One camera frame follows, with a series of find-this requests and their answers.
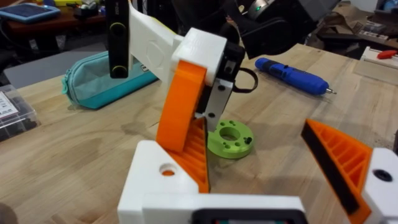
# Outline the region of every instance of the orange 3d printed part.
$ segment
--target orange 3d printed part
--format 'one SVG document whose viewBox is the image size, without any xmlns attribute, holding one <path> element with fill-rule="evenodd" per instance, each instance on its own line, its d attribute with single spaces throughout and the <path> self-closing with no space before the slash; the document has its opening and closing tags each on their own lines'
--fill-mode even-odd
<svg viewBox="0 0 398 224">
<path fill-rule="evenodd" d="M 363 223 L 371 213 L 361 192 L 372 149 L 311 119 L 306 120 L 302 137 L 339 198 L 350 222 Z"/>
<path fill-rule="evenodd" d="M 205 85 L 206 69 L 180 61 L 170 85 L 156 141 L 198 184 L 209 192 L 205 119 L 193 119 Z"/>
</svg>

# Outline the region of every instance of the green ring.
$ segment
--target green ring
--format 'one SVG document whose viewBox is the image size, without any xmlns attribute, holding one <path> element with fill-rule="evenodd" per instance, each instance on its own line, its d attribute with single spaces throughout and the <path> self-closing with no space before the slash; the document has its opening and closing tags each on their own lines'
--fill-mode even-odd
<svg viewBox="0 0 398 224">
<path fill-rule="evenodd" d="M 208 133 L 207 148 L 223 158 L 245 157 L 252 151 L 253 145 L 253 132 L 239 121 L 220 120 L 216 130 Z"/>
</svg>

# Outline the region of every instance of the teal pencil case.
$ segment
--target teal pencil case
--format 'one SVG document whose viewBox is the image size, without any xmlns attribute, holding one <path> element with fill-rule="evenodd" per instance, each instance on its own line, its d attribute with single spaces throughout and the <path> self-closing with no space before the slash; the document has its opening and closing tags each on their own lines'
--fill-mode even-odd
<svg viewBox="0 0 398 224">
<path fill-rule="evenodd" d="M 62 93 L 74 105 L 98 109 L 156 80 L 136 59 L 128 78 L 111 78 L 108 52 L 103 52 L 77 61 L 62 79 Z"/>
</svg>

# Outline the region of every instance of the wooden workbench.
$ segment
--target wooden workbench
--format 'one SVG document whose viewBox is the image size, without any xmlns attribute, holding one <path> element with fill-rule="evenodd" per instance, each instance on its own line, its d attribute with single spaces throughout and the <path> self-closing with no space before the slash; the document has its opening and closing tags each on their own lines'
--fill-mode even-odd
<svg viewBox="0 0 398 224">
<path fill-rule="evenodd" d="M 343 210 L 300 138 L 304 119 L 391 148 L 398 88 L 353 74 L 353 59 L 302 45 L 271 58 L 321 76 L 338 94 L 310 96 L 264 75 L 255 92 L 234 93 L 223 117 L 246 123 L 255 148 L 236 161 L 209 153 L 212 192 L 299 195 L 310 223 L 341 223 Z M 253 68 L 254 61 L 244 66 Z M 10 219 L 6 224 L 118 223 L 134 148 L 155 137 L 160 82 L 90 111 L 70 106 L 60 79 L 20 89 L 42 125 L 0 143 L 0 218 Z M 251 83 L 239 75 L 239 86 Z"/>
</svg>

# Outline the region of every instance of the blue power screwdriver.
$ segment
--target blue power screwdriver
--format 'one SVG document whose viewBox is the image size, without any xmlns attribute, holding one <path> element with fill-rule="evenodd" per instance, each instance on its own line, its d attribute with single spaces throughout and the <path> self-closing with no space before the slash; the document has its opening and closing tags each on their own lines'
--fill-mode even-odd
<svg viewBox="0 0 398 224">
<path fill-rule="evenodd" d="M 311 73 L 304 72 L 266 58 L 257 59 L 255 65 L 259 70 L 267 72 L 273 77 L 276 77 L 309 94 L 337 94 L 332 89 L 329 89 L 329 84 L 326 81 Z"/>
</svg>

